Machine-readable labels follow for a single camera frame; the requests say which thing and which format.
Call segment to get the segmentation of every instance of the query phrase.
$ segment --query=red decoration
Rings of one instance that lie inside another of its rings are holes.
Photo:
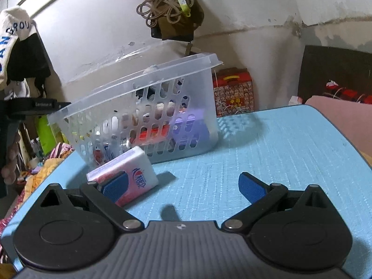
[[[213,78],[217,117],[254,111],[252,77],[247,70],[231,68]]]

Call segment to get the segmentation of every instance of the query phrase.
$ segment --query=plastic basket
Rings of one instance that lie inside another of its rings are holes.
[[[48,116],[92,167],[138,145],[152,163],[198,155],[218,140],[211,68],[197,54],[120,78]]]

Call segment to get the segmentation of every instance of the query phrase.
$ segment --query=beige rope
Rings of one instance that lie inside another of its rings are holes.
[[[187,5],[191,8],[194,5],[194,0],[186,0]],[[158,8],[163,5],[168,5],[163,11]],[[166,16],[167,21],[170,24],[176,24],[180,21],[182,10],[177,0],[145,0],[137,6],[137,13],[146,19],[146,25],[153,28],[157,25],[158,19],[162,16]]]

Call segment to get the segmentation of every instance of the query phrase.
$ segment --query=yellow tag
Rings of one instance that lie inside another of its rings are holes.
[[[224,78],[224,81],[232,80],[232,79],[239,79],[238,75],[230,75]]]
[[[182,9],[183,14],[187,18],[191,17],[191,9],[190,9],[190,7],[187,4],[182,4],[180,6],[181,6],[181,9]]]

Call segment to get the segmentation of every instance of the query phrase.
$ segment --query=red object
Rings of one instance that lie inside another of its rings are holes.
[[[339,86],[334,81],[329,81],[325,88],[327,89],[326,96],[340,99],[343,101],[353,101],[364,104],[372,104],[372,95],[358,93],[355,90],[347,89]]]
[[[169,132],[169,125],[164,125],[161,129],[161,133],[160,135],[158,135],[159,133],[159,128],[154,128],[154,129],[151,129],[151,132],[150,132],[150,135],[149,137],[147,137],[147,130],[143,131],[140,133],[139,135],[139,138],[138,140],[134,140],[133,138],[130,139],[130,142],[131,143],[137,143],[138,144],[145,144],[145,143],[157,143],[157,142],[160,142],[163,138],[167,137],[168,135],[168,132]]]
[[[252,77],[247,70],[229,68],[213,78],[217,117],[254,111]]]

